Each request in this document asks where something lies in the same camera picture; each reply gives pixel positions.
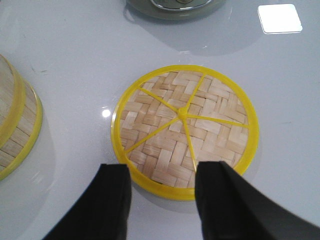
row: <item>white countertop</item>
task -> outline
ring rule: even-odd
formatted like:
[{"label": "white countertop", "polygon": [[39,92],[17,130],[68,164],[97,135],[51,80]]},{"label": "white countertop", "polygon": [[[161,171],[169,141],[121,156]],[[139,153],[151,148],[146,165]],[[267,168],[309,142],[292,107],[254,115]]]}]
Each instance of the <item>white countertop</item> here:
[{"label": "white countertop", "polygon": [[[258,6],[294,4],[303,30],[264,34]],[[244,178],[320,226],[320,1],[227,0],[185,22],[144,17],[124,0],[1,0],[0,54],[28,80],[44,110],[32,151],[0,182],[0,239],[40,240],[101,163],[120,96],[167,65],[214,69],[247,93],[260,140]],[[195,202],[133,185],[128,240],[200,240]]]}]

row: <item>yellow spoke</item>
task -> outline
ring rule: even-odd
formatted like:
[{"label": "yellow spoke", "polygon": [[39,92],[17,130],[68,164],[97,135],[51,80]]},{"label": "yellow spoke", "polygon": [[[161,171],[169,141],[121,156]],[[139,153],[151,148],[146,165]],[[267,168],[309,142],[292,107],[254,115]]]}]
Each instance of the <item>yellow spoke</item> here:
[{"label": "yellow spoke", "polygon": [[198,115],[192,115],[192,114],[188,114],[187,117],[191,118],[191,119],[202,119],[202,120],[209,120],[209,121],[222,123],[222,124],[230,124],[230,125],[234,125],[234,126],[238,126],[238,127],[247,128],[247,129],[249,128],[249,125],[247,125],[247,124],[229,121],[229,120],[223,120],[223,119],[214,118],[214,117],[198,116]]},{"label": "yellow spoke", "polygon": [[190,137],[189,128],[188,128],[186,119],[182,119],[182,123],[183,123],[184,131],[185,131],[186,140],[187,140],[188,145],[189,145],[189,150],[190,150],[190,154],[191,154],[191,159],[192,159],[192,163],[193,163],[194,172],[196,172],[198,164],[197,164],[194,148],[192,146],[191,137]]},{"label": "yellow spoke", "polygon": [[175,123],[176,121],[178,121],[179,118],[174,118],[171,121],[167,122],[166,124],[162,125],[161,127],[159,127],[158,129],[156,129],[155,131],[153,131],[152,133],[150,133],[149,135],[147,135],[146,137],[144,137],[143,139],[141,139],[140,141],[138,141],[136,144],[132,145],[130,148],[128,148],[127,150],[125,150],[124,152],[127,154],[129,152],[131,152],[133,149],[137,148],[140,144],[144,143],[145,141],[147,141],[148,139],[152,138],[154,135],[156,135],[157,133],[161,132],[163,129],[165,129],[166,127],[170,126],[171,124]]},{"label": "yellow spoke", "polygon": [[148,91],[142,87],[138,87],[138,89],[142,92],[144,92],[145,94],[148,94],[149,96],[153,97],[154,99],[157,99],[160,103],[166,105],[168,108],[170,108],[172,111],[174,111],[175,113],[178,111],[177,108],[175,108],[174,106],[170,105],[169,103],[167,103],[166,101],[164,101],[161,97],[157,96],[156,94],[154,94],[151,91]]},{"label": "yellow spoke", "polygon": [[200,88],[200,85],[202,84],[202,82],[204,81],[206,74],[203,74],[202,77],[200,78],[199,82],[197,83],[197,85],[195,86],[191,96],[189,97],[188,102],[186,103],[185,107],[188,109],[190,107],[190,104],[192,102],[192,100],[194,99],[198,89]]}]

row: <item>bamboo steamer basket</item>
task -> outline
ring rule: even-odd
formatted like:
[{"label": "bamboo steamer basket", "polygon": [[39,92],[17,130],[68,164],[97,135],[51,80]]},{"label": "bamboo steamer basket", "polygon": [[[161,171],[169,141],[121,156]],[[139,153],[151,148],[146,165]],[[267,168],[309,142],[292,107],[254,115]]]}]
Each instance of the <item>bamboo steamer basket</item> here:
[{"label": "bamboo steamer basket", "polygon": [[33,88],[0,55],[0,180],[32,149],[42,124],[42,106]]},{"label": "bamboo steamer basket", "polygon": [[111,140],[120,163],[147,191],[194,200],[200,161],[225,161],[239,174],[258,147],[254,107],[231,79],[209,68],[172,65],[134,82],[120,98]]}]

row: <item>bamboo steamer lid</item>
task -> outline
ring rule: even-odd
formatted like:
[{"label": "bamboo steamer lid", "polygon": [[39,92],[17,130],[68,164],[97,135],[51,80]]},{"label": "bamboo steamer lid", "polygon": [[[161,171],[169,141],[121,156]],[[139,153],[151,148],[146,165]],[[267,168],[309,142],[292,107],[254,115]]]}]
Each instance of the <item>bamboo steamer lid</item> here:
[{"label": "bamboo steamer lid", "polygon": [[28,155],[41,123],[42,106],[35,91],[0,55],[0,180]]},{"label": "bamboo steamer lid", "polygon": [[134,82],[120,98],[111,140],[120,163],[147,191],[194,200],[200,161],[243,174],[258,147],[255,110],[231,79],[196,65],[172,65]]}]

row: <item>yellow rim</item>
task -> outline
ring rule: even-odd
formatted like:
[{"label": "yellow rim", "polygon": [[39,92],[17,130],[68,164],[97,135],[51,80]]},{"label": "yellow rim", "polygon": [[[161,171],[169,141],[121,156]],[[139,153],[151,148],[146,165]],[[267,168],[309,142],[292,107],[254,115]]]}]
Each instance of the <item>yellow rim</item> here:
[{"label": "yellow rim", "polygon": [[13,99],[8,115],[5,117],[2,125],[0,126],[0,149],[8,141],[13,132],[15,131],[20,118],[24,112],[26,101],[26,90],[24,81],[20,78],[15,68],[5,59],[8,64],[14,79]]},{"label": "yellow rim", "polygon": [[[122,164],[127,164],[132,180],[135,181],[138,185],[140,185],[145,190],[158,195],[163,198],[171,199],[171,200],[177,200],[177,201],[190,201],[195,199],[194,195],[194,188],[178,188],[178,187],[171,187],[167,186],[165,184],[158,183],[156,181],[151,180],[144,174],[142,174],[134,165],[133,163],[128,159],[126,153],[128,150],[124,151],[124,148],[122,147],[121,143],[121,137],[120,137],[120,117],[122,115],[122,112],[124,110],[124,107],[130,98],[130,96],[133,94],[133,92],[137,89],[142,90],[140,87],[141,84],[147,82],[153,77],[159,76],[161,74],[172,72],[172,71],[194,71],[194,72],[200,72],[205,75],[210,75],[212,77],[215,77],[219,79],[222,83],[230,87],[234,93],[237,95],[237,97],[242,102],[248,118],[248,124],[239,124],[236,122],[229,122],[228,124],[242,126],[245,128],[248,128],[249,134],[248,134],[248,140],[247,145],[244,150],[244,153],[241,157],[241,159],[238,161],[237,165],[234,167],[234,170],[237,171],[239,174],[243,174],[247,168],[249,167],[255,153],[258,147],[258,140],[259,140],[259,126],[258,126],[258,118],[256,115],[256,112],[254,110],[253,105],[251,104],[249,98],[247,97],[246,93],[231,79],[229,79],[227,76],[214,71],[212,69],[197,66],[197,65],[171,65],[159,68],[157,70],[154,70],[152,72],[147,73],[146,75],[139,78],[136,82],[134,82],[121,96],[118,104],[115,107],[114,113],[112,115],[112,121],[111,121],[111,141],[113,145],[113,149],[115,152],[115,155],[118,159],[118,161]],[[190,104],[192,100],[192,96],[190,97],[188,104]],[[225,120],[222,119],[213,119],[210,120],[225,123]],[[190,136],[188,136],[188,133],[186,132],[186,137],[189,142],[190,152],[192,153],[192,144],[190,140]]]},{"label": "yellow rim", "polygon": [[35,142],[36,142],[36,140],[38,138],[38,135],[39,135],[39,132],[40,132],[40,129],[41,129],[41,125],[42,125],[43,110],[42,110],[41,101],[40,101],[39,97],[37,96],[36,92],[34,91],[34,89],[31,87],[31,85],[25,80],[24,80],[24,82],[25,82],[25,84],[29,85],[29,87],[32,89],[32,91],[34,93],[34,97],[35,97],[35,100],[36,100],[36,118],[35,118],[35,122],[34,122],[32,133],[31,133],[27,143],[24,145],[23,149],[15,157],[15,159],[5,169],[3,169],[0,172],[0,180],[2,180],[5,177],[7,177],[26,158],[26,156],[29,154],[29,152],[33,148],[33,146],[34,146],[34,144],[35,144]]}]

